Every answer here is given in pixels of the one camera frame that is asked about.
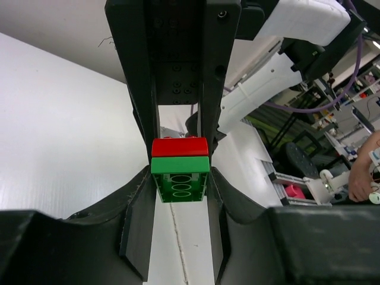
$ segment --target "person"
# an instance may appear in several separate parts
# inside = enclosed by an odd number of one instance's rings
[[[359,148],[357,159],[353,163],[349,176],[349,198],[354,202],[368,200],[371,188],[372,175],[369,168],[372,160],[369,152],[380,147],[380,131],[374,132],[366,142]]]

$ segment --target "red lego brick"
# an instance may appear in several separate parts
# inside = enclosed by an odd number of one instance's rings
[[[208,156],[206,138],[156,138],[152,157]]]

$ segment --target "computer monitor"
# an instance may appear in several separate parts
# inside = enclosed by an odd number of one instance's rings
[[[363,127],[370,133],[373,134],[376,130],[371,122],[363,115],[358,108],[352,107],[352,115],[363,125]]]

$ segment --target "ceiling light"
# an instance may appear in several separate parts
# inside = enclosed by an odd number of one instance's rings
[[[380,49],[380,44],[378,42],[373,41],[372,42],[378,49]]]

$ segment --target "hand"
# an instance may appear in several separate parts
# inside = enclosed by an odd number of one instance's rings
[[[368,200],[369,194],[373,192],[371,182],[372,177],[369,174],[369,169],[354,164],[349,177],[349,198],[354,202]]]

